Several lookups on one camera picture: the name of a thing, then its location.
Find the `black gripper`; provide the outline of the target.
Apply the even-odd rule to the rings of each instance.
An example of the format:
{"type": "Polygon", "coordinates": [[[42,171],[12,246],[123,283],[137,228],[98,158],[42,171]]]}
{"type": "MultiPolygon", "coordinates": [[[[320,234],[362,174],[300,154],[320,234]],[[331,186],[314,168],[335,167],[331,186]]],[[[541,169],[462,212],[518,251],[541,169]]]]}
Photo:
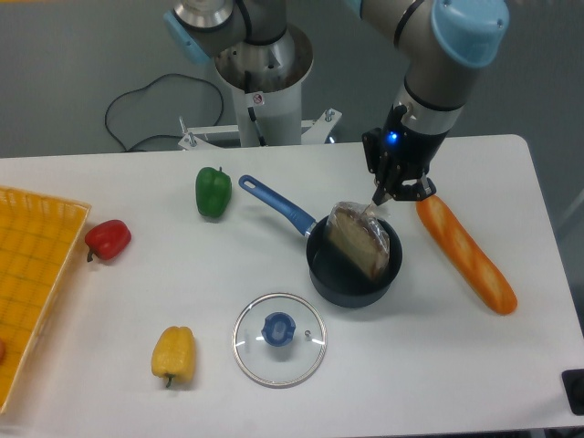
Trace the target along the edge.
{"type": "Polygon", "coordinates": [[[370,173],[375,175],[375,205],[387,198],[397,202],[421,202],[436,194],[433,181],[426,175],[448,131],[423,134],[398,124],[375,128],[362,134],[364,153],[370,173]],[[412,184],[403,180],[417,179],[412,184]]]}

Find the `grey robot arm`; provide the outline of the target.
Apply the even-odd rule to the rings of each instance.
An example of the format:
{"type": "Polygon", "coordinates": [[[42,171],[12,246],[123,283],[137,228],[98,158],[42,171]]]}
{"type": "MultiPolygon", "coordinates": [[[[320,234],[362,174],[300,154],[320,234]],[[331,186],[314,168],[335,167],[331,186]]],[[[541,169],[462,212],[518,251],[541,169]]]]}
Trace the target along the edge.
{"type": "MultiPolygon", "coordinates": [[[[421,201],[435,193],[431,160],[506,33],[503,1],[353,1],[351,9],[410,62],[384,124],[362,143],[372,200],[421,201]]],[[[307,36],[282,1],[180,1],[164,22],[194,63],[212,61],[231,88],[243,146],[296,145],[301,85],[313,65],[307,36]]]]}

